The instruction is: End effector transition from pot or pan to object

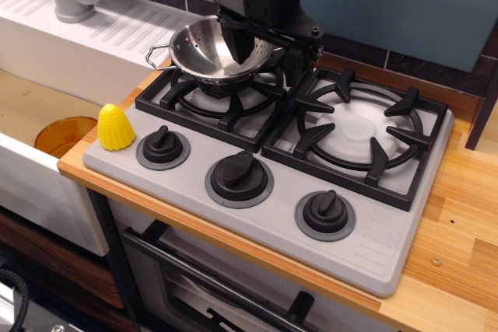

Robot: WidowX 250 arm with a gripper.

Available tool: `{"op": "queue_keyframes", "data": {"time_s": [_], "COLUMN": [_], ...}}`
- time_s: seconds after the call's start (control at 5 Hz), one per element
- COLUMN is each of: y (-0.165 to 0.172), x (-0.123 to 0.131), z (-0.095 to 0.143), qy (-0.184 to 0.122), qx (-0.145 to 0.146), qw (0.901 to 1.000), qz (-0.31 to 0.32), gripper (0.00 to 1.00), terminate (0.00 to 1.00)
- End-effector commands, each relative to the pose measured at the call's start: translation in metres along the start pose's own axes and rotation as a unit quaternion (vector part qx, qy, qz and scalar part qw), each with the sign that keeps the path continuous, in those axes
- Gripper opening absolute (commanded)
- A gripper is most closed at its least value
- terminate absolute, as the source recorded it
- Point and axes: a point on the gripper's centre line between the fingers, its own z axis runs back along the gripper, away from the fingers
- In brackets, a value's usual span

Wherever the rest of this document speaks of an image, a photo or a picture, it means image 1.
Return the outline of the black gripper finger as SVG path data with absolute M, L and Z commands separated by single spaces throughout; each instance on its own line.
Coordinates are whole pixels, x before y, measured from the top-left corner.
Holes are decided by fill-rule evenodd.
M 296 86 L 311 70 L 311 56 L 301 50 L 289 49 L 283 57 L 283 72 L 286 77 L 286 84 L 288 87 Z
M 254 37 L 248 33 L 244 22 L 229 16 L 219 18 L 223 39 L 233 60 L 242 65 L 254 50 Z

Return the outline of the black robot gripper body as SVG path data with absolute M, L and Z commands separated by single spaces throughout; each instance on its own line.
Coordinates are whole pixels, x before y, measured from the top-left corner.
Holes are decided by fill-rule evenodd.
M 218 20 L 229 16 L 244 22 L 253 37 L 286 50 L 307 52 L 317 61 L 323 47 L 322 28 L 300 6 L 301 0 L 214 0 Z

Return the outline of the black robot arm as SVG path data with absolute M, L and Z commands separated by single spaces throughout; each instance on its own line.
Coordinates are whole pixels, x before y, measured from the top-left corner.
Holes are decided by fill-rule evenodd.
M 282 70 L 296 86 L 318 61 L 324 30 L 303 11 L 302 0 L 214 0 L 222 35 L 234 61 L 243 64 L 254 39 L 284 50 Z

